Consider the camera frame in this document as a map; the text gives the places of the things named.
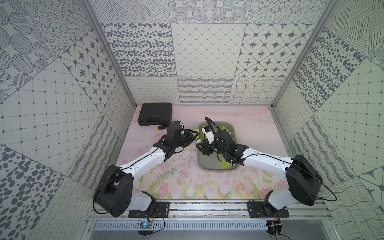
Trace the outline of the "yellow shuttlecock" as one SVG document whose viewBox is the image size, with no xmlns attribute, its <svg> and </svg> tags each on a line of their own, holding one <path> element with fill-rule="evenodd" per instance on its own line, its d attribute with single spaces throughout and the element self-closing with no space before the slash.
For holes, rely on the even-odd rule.
<svg viewBox="0 0 384 240">
<path fill-rule="evenodd" d="M 198 143 L 201 143 L 201 142 L 203 142 L 204 141 L 204 139 L 206 139 L 206 136 L 205 136 L 205 134 L 203 133 L 203 131 L 200 129 L 200 130 L 198 130 L 198 136 L 197 136 L 197 138 L 196 138 L 196 143 L 198 144 Z"/>
</svg>

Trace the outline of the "grey plastic storage box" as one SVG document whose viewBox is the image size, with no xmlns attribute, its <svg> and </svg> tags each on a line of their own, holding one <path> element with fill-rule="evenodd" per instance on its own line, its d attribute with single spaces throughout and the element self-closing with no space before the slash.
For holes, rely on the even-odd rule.
<svg viewBox="0 0 384 240">
<path fill-rule="evenodd" d="M 237 136 L 235 132 L 235 128 L 233 125 L 227 122 L 216 122 L 216 124 L 221 129 L 226 129 L 227 132 L 231 133 L 231 137 L 233 141 L 237 144 Z M 221 161 L 218 160 L 217 154 L 212 153 L 211 155 L 203 155 L 200 150 L 197 150 L 198 153 L 198 165 L 199 167 L 206 172 L 214 172 L 214 173 L 226 173 L 233 172 L 239 168 L 238 165 L 232 165 L 228 162 L 225 162 L 222 155 L 219 155 Z"/>
</svg>

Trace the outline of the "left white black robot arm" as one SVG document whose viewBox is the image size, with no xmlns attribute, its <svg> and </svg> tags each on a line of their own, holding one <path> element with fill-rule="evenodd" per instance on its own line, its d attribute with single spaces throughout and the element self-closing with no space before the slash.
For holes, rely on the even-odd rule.
<svg viewBox="0 0 384 240">
<path fill-rule="evenodd" d="M 177 154 L 177 149 L 191 145 L 198 135 L 197 131 L 184 128 L 181 121 L 171 122 L 167 133 L 147 153 L 125 165 L 106 168 L 94 193 L 93 207 L 98 204 L 105 214 L 115 218 L 127 210 L 143 212 L 146 217 L 152 216 L 156 211 L 157 199 L 145 191 L 134 191 L 135 182 Z"/>
</svg>

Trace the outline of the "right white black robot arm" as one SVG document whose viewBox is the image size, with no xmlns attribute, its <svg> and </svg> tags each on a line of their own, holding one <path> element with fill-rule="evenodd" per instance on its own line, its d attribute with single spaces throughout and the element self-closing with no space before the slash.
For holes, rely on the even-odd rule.
<svg viewBox="0 0 384 240">
<path fill-rule="evenodd" d="M 249 146 L 236 144 L 225 131 L 208 132 L 205 139 L 197 140 L 196 147 L 203 155 L 216 153 L 232 165 L 259 168 L 283 178 L 287 182 L 284 187 L 266 194 L 263 207 L 267 210 L 276 212 L 296 203 L 313 206 L 316 200 L 327 200 L 318 194 L 321 187 L 329 188 L 317 170 L 301 155 L 289 158 L 262 153 Z"/>
</svg>

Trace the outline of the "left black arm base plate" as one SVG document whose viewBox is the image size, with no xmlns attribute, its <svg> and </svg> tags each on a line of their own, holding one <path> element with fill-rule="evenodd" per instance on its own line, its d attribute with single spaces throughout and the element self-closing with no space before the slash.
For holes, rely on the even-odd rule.
<svg viewBox="0 0 384 240">
<path fill-rule="evenodd" d="M 160 201 L 151 194 L 142 191 L 141 193 L 133 194 L 129 210 L 129 218 L 167 218 L 169 216 L 170 202 Z"/>
</svg>

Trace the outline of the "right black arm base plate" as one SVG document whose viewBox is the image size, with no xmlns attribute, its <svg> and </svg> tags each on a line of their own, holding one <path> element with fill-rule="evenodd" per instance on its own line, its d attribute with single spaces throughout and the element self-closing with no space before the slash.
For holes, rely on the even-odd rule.
<svg viewBox="0 0 384 240">
<path fill-rule="evenodd" d="M 287 207 L 278 210 L 269 204 L 268 200 L 273 190 L 270 190 L 262 202 L 247 201 L 247 209 L 250 218 L 288 218 L 290 216 Z"/>
</svg>

